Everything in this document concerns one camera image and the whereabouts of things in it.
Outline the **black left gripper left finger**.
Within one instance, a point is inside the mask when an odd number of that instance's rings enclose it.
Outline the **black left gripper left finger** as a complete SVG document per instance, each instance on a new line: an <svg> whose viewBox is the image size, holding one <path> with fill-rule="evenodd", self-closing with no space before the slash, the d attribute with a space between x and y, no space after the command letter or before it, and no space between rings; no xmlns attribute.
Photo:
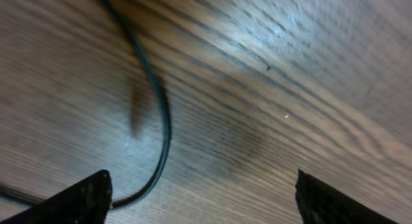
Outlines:
<svg viewBox="0 0 412 224"><path fill-rule="evenodd" d="M112 193L109 171L100 170L1 224L104 224Z"/></svg>

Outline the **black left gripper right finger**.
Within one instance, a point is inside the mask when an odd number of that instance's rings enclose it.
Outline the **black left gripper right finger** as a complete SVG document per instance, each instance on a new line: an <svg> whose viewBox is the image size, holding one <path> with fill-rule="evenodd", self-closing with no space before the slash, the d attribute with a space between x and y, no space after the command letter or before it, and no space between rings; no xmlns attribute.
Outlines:
<svg viewBox="0 0 412 224"><path fill-rule="evenodd" d="M304 224L397 224L302 170L295 189Z"/></svg>

